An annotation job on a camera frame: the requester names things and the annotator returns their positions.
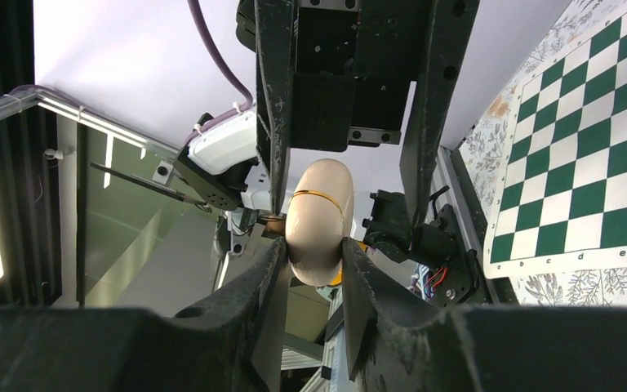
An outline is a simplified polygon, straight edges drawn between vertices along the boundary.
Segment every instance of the floral tablecloth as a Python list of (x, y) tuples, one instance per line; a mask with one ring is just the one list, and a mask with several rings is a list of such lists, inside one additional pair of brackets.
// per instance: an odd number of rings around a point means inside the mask
[[(487, 216), (496, 192), (507, 118), (517, 104), (514, 93), (518, 83), (584, 31), (606, 20), (625, 2), (627, 0), (573, 0), (460, 147)], [(511, 282), (523, 305), (627, 306), (627, 268), (512, 277)]]

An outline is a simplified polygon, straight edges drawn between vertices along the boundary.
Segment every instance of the white ceiling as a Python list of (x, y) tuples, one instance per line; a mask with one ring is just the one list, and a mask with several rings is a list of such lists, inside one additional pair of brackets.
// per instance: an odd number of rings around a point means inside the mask
[[(482, 1), (444, 146), (456, 147), (570, 2)], [(202, 8), (226, 62), (254, 91), (255, 55), (234, 34), (237, 3), (203, 0)], [(34, 0), (34, 26), (37, 83), (169, 144), (180, 145), (202, 113), (222, 113), (240, 99), (213, 65), (185, 0)], [(293, 150), (290, 186), (314, 160), (336, 158), (356, 190), (401, 191), (399, 157), (391, 145)]]

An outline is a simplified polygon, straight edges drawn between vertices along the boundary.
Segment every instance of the green and white chessboard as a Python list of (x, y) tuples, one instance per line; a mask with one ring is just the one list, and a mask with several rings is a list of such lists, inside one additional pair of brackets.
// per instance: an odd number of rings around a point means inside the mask
[(627, 3), (526, 76), (484, 248), (488, 278), (627, 267)]

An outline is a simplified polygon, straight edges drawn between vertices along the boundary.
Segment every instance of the security camera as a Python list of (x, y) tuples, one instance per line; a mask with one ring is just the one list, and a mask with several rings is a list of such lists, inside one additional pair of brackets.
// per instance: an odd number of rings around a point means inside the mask
[(50, 161), (53, 161), (54, 159), (61, 160), (64, 158), (64, 152), (60, 149), (45, 149), (44, 158), (47, 158)]

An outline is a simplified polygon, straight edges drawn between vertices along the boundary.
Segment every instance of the purple cable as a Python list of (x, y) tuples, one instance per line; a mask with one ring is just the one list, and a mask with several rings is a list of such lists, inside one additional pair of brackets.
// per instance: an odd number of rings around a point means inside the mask
[[(217, 49), (215, 42), (212, 40), (212, 36), (210, 35), (210, 31), (207, 29), (207, 24), (205, 18), (203, 18), (203, 13), (201, 11), (201, 4), (198, 0), (189, 0), (189, 8), (191, 10), (191, 16), (193, 17), (193, 22), (196, 24), (196, 28), (198, 28), (198, 33), (201, 35), (201, 39), (203, 40), (203, 44), (205, 45), (208, 53), (210, 53), (210, 57), (212, 57), (213, 61), (215, 61), (215, 65), (220, 69), (220, 72), (227, 78), (229, 83), (234, 86), (243, 96), (244, 103), (239, 105), (239, 110), (230, 109), (219, 116), (213, 118), (209, 122), (206, 122), (201, 126), (200, 133), (210, 130), (214, 126), (222, 123), (224, 120), (232, 118), (236, 116), (239, 112), (244, 112), (249, 110), (253, 106), (253, 96), (248, 89), (239, 82), (236, 76), (227, 63), (225, 63), (225, 59), (222, 58), (220, 51)], [(198, 132), (192, 131), (191, 135), (186, 139), (185, 145), (187, 145)]]

